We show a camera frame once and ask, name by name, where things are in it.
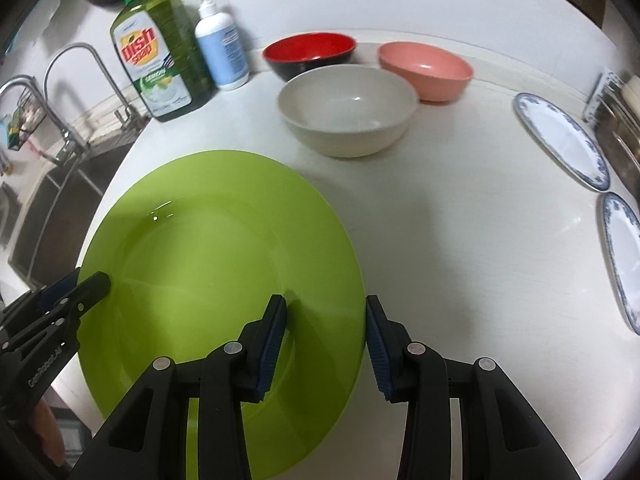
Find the lime green plate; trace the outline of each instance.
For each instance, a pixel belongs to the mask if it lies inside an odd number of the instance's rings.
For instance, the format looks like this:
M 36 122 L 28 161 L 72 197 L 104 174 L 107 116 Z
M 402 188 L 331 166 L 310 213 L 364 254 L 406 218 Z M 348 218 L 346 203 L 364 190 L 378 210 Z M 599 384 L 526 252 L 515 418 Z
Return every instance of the lime green plate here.
M 293 170 L 246 152 L 174 160 L 131 187 L 98 228 L 81 278 L 111 292 L 82 318 L 82 371 L 107 416 L 158 356 L 199 359 L 289 305 L 271 391 L 242 407 L 255 480 L 308 455 L 345 406 L 364 347 L 364 290 L 350 240 Z M 197 478 L 195 402 L 188 478 Z

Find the stainless steel sink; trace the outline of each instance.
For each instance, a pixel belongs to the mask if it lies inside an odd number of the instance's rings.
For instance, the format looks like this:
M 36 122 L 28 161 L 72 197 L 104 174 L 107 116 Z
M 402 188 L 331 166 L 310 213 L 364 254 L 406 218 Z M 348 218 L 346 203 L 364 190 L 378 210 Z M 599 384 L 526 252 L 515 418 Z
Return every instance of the stainless steel sink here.
M 112 137 L 44 176 L 9 257 L 28 285 L 52 285 L 76 267 L 100 200 L 136 137 Z

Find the white pump bottle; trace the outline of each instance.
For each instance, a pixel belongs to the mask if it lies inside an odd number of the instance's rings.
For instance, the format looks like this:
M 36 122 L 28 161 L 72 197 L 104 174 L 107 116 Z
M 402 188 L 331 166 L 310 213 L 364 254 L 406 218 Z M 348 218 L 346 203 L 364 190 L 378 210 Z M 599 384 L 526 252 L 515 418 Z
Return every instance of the white pump bottle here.
M 201 0 L 195 36 L 213 81 L 221 90 L 234 90 L 249 79 L 249 66 L 233 17 L 218 12 L 211 0 Z

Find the dish drop label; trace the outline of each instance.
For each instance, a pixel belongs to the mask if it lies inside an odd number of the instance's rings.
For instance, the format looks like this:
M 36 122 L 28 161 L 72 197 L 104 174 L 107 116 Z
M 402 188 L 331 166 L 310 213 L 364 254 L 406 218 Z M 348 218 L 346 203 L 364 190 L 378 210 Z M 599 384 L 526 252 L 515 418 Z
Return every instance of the dish drop label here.
M 115 46 L 133 85 L 151 113 L 162 116 L 191 103 L 160 30 L 144 11 L 113 31 Z

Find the human hand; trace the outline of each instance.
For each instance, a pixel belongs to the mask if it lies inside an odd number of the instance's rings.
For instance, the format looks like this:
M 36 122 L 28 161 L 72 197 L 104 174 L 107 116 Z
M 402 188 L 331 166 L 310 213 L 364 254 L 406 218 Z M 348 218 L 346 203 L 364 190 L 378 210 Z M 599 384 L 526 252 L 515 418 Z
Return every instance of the human hand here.
M 42 450 L 58 467 L 65 463 L 65 443 L 53 413 L 44 399 L 40 399 L 28 420 L 31 429 L 40 437 Z

